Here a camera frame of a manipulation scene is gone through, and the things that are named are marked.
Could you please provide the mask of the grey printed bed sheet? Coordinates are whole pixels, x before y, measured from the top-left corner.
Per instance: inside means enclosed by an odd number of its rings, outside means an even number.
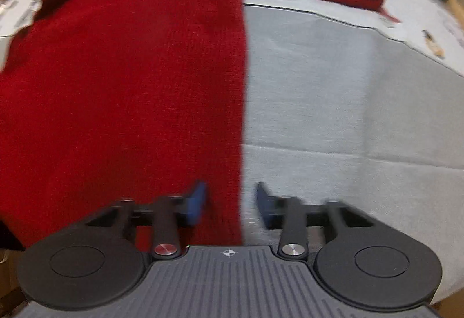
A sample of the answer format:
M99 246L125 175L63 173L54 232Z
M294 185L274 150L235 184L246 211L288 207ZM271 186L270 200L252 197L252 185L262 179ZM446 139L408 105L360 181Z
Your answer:
M238 244L276 244L255 186L339 199L432 249L435 300L463 288L463 62L453 67L325 0L242 0L246 36Z

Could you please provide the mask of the red knitted sweater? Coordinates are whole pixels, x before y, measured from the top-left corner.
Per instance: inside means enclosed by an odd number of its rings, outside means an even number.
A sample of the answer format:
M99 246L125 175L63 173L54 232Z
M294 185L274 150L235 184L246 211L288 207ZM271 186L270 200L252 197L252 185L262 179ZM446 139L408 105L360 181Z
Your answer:
M242 0L42 0L1 72L1 221L29 247L203 180L192 242L239 244L245 73Z

